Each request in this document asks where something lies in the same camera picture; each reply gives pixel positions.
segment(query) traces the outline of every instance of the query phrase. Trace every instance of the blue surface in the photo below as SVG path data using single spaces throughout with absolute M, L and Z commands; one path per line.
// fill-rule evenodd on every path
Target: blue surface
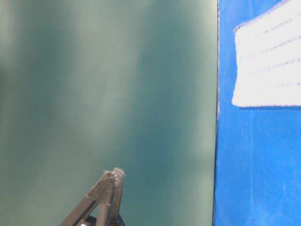
M 280 0 L 220 0 L 215 226 L 301 222 L 301 108 L 233 106 L 237 76 L 233 30 Z

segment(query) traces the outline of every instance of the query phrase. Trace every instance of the blue wall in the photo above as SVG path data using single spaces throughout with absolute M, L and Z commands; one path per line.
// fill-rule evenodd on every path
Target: blue wall
M 299 225 L 301 108 L 233 106 L 233 30 L 280 0 L 220 0 L 214 225 Z

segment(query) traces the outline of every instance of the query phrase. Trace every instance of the teal surface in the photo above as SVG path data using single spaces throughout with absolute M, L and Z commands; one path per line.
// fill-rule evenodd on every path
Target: teal surface
M 212 0 L 0 0 L 0 219 L 55 226 L 125 170 L 128 226 L 211 225 Z

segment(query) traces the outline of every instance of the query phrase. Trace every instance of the green wall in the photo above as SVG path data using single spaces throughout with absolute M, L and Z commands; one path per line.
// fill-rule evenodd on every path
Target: green wall
M 211 225 L 212 0 L 0 0 L 0 219 L 59 225 L 125 170 L 128 226 Z

